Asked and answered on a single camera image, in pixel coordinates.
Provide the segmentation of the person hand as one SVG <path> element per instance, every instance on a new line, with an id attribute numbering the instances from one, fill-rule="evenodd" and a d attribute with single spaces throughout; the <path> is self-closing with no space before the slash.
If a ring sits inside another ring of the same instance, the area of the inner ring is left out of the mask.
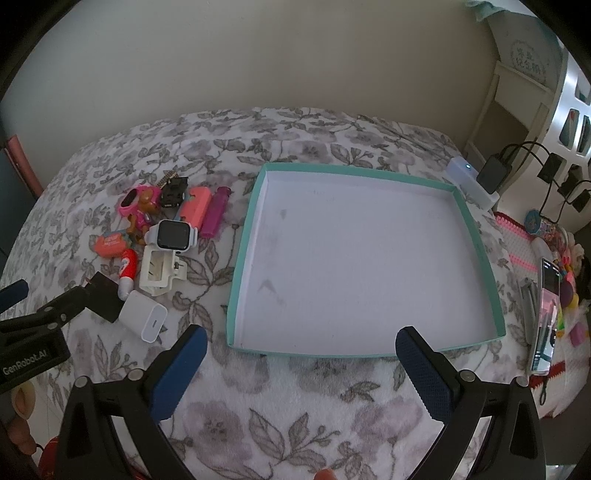
<path id="1" fill-rule="evenodd" d="M 41 478 L 33 459 L 38 444 L 28 423 L 35 404 L 35 388 L 30 381 L 1 394 L 2 479 Z"/>

